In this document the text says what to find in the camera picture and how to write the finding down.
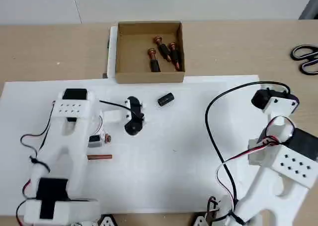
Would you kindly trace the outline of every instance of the black cylinder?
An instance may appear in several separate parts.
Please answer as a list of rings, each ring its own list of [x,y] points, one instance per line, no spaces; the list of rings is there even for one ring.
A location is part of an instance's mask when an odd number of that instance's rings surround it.
[[[160,72],[158,60],[150,60],[151,72]]]
[[[168,55],[170,55],[170,50],[165,44],[161,44],[158,46],[159,52],[162,55],[163,58],[167,60]]]
[[[167,103],[170,103],[173,100],[174,100],[173,94],[172,93],[168,93],[165,96],[163,96],[160,99],[158,99],[158,104],[159,104],[159,106],[162,107],[162,106],[166,105]]]
[[[174,64],[179,62],[179,55],[178,55],[178,52],[176,50],[171,51],[171,59],[172,59],[172,62]]]

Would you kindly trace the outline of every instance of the white wall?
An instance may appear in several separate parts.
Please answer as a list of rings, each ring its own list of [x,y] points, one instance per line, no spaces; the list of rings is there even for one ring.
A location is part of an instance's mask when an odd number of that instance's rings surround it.
[[[309,0],[0,0],[0,24],[298,19]]]
[[[0,24],[80,23],[74,0],[0,0]]]

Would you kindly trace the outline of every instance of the wire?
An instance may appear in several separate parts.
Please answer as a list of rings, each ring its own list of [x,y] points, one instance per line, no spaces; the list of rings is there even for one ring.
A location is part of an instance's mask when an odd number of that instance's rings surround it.
[[[225,189],[225,191],[227,192],[227,194],[229,195],[229,197],[230,197],[230,199],[231,199],[231,205],[232,205],[232,206],[231,206],[231,211],[233,211],[233,210],[234,210],[234,207],[235,207],[235,206],[234,206],[234,198],[233,198],[233,195],[231,194],[230,190],[229,190],[229,189],[220,181],[220,179],[219,179],[218,174],[219,174],[220,168],[221,168],[222,166],[224,166],[226,163],[228,163],[229,161],[231,161],[231,160],[238,159],[238,158],[240,158],[240,157],[242,157],[242,156],[244,156],[244,155],[249,155],[249,154],[252,154],[252,153],[257,152],[257,151],[262,151],[262,150],[264,150],[267,146],[272,146],[272,144],[277,145],[277,142],[276,142],[276,141],[271,141],[271,142],[267,141],[267,142],[265,142],[265,143],[262,143],[262,145],[260,145],[260,146],[256,146],[256,147],[254,147],[254,148],[248,149],[248,150],[246,150],[246,151],[241,152],[240,154],[237,154],[237,155],[235,155],[235,156],[233,156],[233,157],[227,159],[226,161],[224,161],[223,163],[221,163],[221,164],[217,167],[217,169],[216,169],[216,171],[215,171],[215,178],[216,178],[217,182]]]
[[[132,110],[132,109],[130,109],[130,108],[124,106],[124,105],[121,105],[121,104],[118,104],[118,103],[112,103],[112,102],[108,102],[108,101],[104,101],[104,100],[100,100],[99,102],[127,109],[132,114],[134,114],[137,118],[140,118],[140,119],[142,118],[142,116],[138,116],[137,113],[134,110]]]
[[[52,112],[53,112],[53,109],[54,109],[54,104],[55,104],[55,101],[53,101],[53,103],[52,103],[52,109],[51,109],[51,112],[50,112],[49,120],[48,120],[48,122],[47,122],[47,124],[46,124],[44,130],[43,130],[41,133],[39,133],[39,134],[31,134],[31,133],[24,134],[24,135],[22,135],[22,137],[20,138],[20,143],[21,143],[22,145],[24,145],[25,147],[32,149],[32,150],[34,151],[34,153],[35,153],[35,157],[38,156],[38,151],[36,150],[35,147],[24,143],[24,142],[23,142],[23,139],[24,139],[25,137],[40,137],[40,136],[42,136],[42,135],[46,132],[46,134],[45,134],[45,136],[44,136],[44,139],[43,139],[43,141],[42,141],[42,144],[41,144],[41,146],[40,146],[40,149],[44,146],[44,143],[45,143],[45,140],[46,140],[46,137],[47,137],[47,133],[48,133],[47,130],[49,129],[50,122],[51,122],[51,116],[52,116]]]
[[[292,127],[293,127],[292,133],[294,132],[294,130],[295,130],[295,128],[296,128],[295,123],[294,123],[290,118],[288,118],[288,117],[286,117],[286,116],[278,115],[278,116],[272,118],[272,119],[269,121],[269,123],[267,124],[267,126],[266,126],[266,128],[265,128],[265,137],[269,137],[269,136],[267,135],[268,128],[269,128],[269,126],[271,126],[271,125],[275,122],[275,120],[276,120],[277,118],[287,119],[287,120],[290,122],[290,124],[292,125]]]
[[[24,196],[24,198],[27,200],[27,199],[30,199],[30,197],[28,197],[26,194],[25,194],[25,190],[26,188],[28,187],[28,185],[31,183],[31,179],[29,179],[25,185],[22,187],[22,195]]]
[[[16,219],[16,221],[18,222],[18,224],[20,225],[20,226],[23,226],[23,224],[22,224],[22,222],[20,221],[20,219],[19,219],[19,209],[20,209],[20,207],[24,204],[26,202],[26,200],[24,200],[24,201],[22,201],[19,205],[18,205],[18,207],[16,208],[16,211],[15,211],[15,219]]]
[[[229,89],[229,90],[227,90],[227,91],[225,91],[225,92],[219,94],[218,96],[216,96],[216,97],[209,103],[209,105],[208,105],[208,107],[207,107],[207,109],[206,109],[206,111],[205,111],[205,125],[206,125],[206,128],[207,128],[207,131],[208,131],[210,140],[211,140],[211,142],[212,142],[212,145],[213,145],[213,147],[214,147],[214,149],[215,149],[215,151],[216,151],[216,153],[217,153],[217,155],[218,155],[218,157],[219,157],[219,159],[220,159],[220,161],[221,161],[222,163],[224,163],[225,161],[224,161],[224,159],[223,159],[223,157],[222,157],[222,154],[220,153],[220,150],[218,149],[218,147],[217,147],[217,145],[216,145],[216,143],[215,143],[215,141],[214,141],[214,138],[213,138],[213,136],[212,136],[212,132],[211,132],[210,127],[209,127],[209,122],[208,122],[209,110],[210,110],[210,108],[212,107],[212,105],[213,105],[219,98],[223,97],[224,95],[226,95],[226,94],[228,94],[228,93],[230,93],[230,92],[233,92],[233,91],[235,91],[235,90],[238,90],[238,89],[240,89],[240,88],[244,88],[244,87],[251,86],[251,85],[256,85],[256,84],[274,84],[274,85],[280,85],[280,86],[283,86],[283,87],[285,87],[285,88],[287,89],[287,93],[288,93],[288,94],[290,94],[290,92],[291,92],[291,90],[290,90],[290,88],[289,88],[288,85],[286,85],[286,84],[284,84],[284,83],[276,82],[276,81],[256,81],[256,82],[246,83],[246,84],[242,84],[242,85],[239,85],[239,86],[237,86],[237,87],[231,88],[231,89]],[[226,165],[224,165],[224,169],[225,169],[225,171],[226,171],[226,173],[227,173],[227,175],[228,175],[228,177],[229,177],[229,179],[230,179],[230,182],[231,182],[231,185],[232,185],[232,188],[233,188],[233,199],[234,199],[234,209],[235,209],[235,206],[236,206],[236,204],[237,204],[237,202],[238,202],[236,185],[235,185],[234,179],[233,179],[233,177],[232,177],[232,175],[231,175],[231,173],[230,173],[230,171],[229,171],[229,169],[228,169],[228,167],[227,167]],[[212,221],[213,221],[213,222],[217,222],[217,221],[223,220],[223,219],[225,219],[225,218],[227,217],[227,215],[224,215],[224,216],[219,217],[219,218],[217,218],[217,219],[213,219]]]
[[[99,116],[99,126],[96,129],[96,131],[92,134],[92,136],[96,135],[99,132],[99,130],[101,129],[102,126],[103,126],[103,118],[101,116]]]

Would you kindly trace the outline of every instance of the black cable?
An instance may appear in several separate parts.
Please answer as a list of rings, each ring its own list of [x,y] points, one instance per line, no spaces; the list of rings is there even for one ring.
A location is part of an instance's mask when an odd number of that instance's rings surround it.
[[[22,222],[21,222],[20,219],[19,219],[18,213],[19,213],[20,207],[21,207],[25,202],[26,202],[26,200],[22,201],[22,202],[18,205],[18,207],[16,207],[16,210],[15,210],[15,219],[16,219],[16,221],[18,222],[18,224],[19,224],[20,226],[23,226],[23,224],[22,224]]]
[[[208,105],[208,107],[207,107],[207,109],[206,109],[206,111],[205,111],[205,125],[206,125],[206,128],[207,128],[207,131],[208,131],[210,140],[211,140],[211,142],[212,142],[212,144],[213,144],[213,147],[214,147],[215,151],[217,152],[217,155],[218,155],[218,157],[219,157],[219,159],[220,159],[220,161],[221,161],[222,163],[224,163],[224,159],[223,159],[223,157],[222,157],[222,155],[221,155],[221,153],[220,153],[220,150],[218,149],[218,147],[217,147],[217,145],[216,145],[216,143],[215,143],[215,141],[214,141],[214,139],[213,139],[213,136],[212,136],[212,133],[211,133],[211,130],[210,130],[210,127],[209,127],[209,122],[208,122],[209,110],[210,110],[211,106],[212,106],[219,98],[223,97],[224,95],[226,95],[226,94],[228,94],[228,93],[230,93],[230,92],[232,92],[232,91],[238,90],[238,89],[240,89],[240,88],[244,88],[244,87],[251,86],[251,85],[256,85],[256,84],[274,84],[274,85],[280,85],[280,86],[283,86],[283,87],[285,87],[285,88],[287,89],[287,93],[288,93],[288,94],[290,94],[290,92],[291,92],[289,86],[287,86],[287,85],[284,84],[284,83],[280,83],[280,82],[275,82],[275,81],[256,81],[256,82],[246,83],[246,84],[242,84],[242,85],[239,85],[239,86],[237,86],[237,87],[231,88],[231,89],[229,89],[229,90],[227,90],[227,91],[225,91],[225,92],[219,94],[218,96],[216,96],[216,97],[209,103],[209,105]],[[231,182],[231,184],[232,184],[232,188],[233,188],[233,198],[234,198],[234,207],[235,207],[236,204],[238,203],[236,185],[235,185],[234,179],[233,179],[233,177],[232,177],[232,175],[231,175],[231,173],[230,173],[228,167],[226,166],[226,164],[224,165],[224,169],[225,169],[225,171],[226,171],[226,173],[227,173],[227,175],[228,175],[228,177],[229,177],[229,179],[230,179],[230,182]],[[220,217],[220,218],[214,219],[213,222],[220,221],[220,220],[222,220],[221,218],[225,219],[229,214],[230,214],[230,212],[229,212],[227,215],[224,215],[224,216],[222,216],[222,217]]]
[[[135,111],[133,111],[132,109],[126,107],[125,105],[121,105],[121,104],[118,104],[118,103],[112,103],[112,102],[108,102],[108,101],[104,101],[104,100],[100,100],[99,102],[127,109],[128,111],[133,113],[137,118],[142,118],[142,116],[138,116]]]
[[[50,126],[50,122],[51,122],[51,116],[52,116],[54,104],[55,104],[55,101],[53,102],[53,106],[52,106],[52,109],[51,109],[51,112],[50,112],[49,120],[48,120],[48,122],[47,122],[47,124],[46,124],[44,130],[43,130],[41,133],[39,133],[39,134],[31,134],[31,133],[24,134],[24,135],[22,135],[22,137],[20,138],[20,143],[21,143],[22,145],[24,145],[24,146],[27,147],[27,148],[31,148],[32,150],[34,150],[34,152],[35,152],[35,157],[38,156],[38,151],[36,150],[35,147],[24,143],[24,142],[23,142],[23,139],[24,139],[25,137],[40,137],[40,136],[42,136],[42,135],[46,132],[46,134],[45,134],[45,136],[44,136],[44,139],[43,139],[43,141],[42,141],[42,144],[41,144],[41,146],[40,146],[40,149],[44,146],[45,139],[46,139],[46,136],[47,136],[47,134],[48,134],[48,131],[47,131],[47,130],[48,130],[48,128],[49,128],[49,126]]]

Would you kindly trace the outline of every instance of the scissors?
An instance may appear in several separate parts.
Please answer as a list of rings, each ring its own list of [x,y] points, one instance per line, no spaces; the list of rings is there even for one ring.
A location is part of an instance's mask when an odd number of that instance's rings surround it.
[[[296,52],[300,49],[306,49],[310,50],[311,52],[297,56]],[[318,75],[318,71],[308,71],[307,67],[312,66],[314,64],[318,64],[318,46],[305,44],[295,47],[291,53],[290,57],[294,61],[302,61],[302,60],[308,60],[299,66],[300,72],[302,72],[305,75]]]

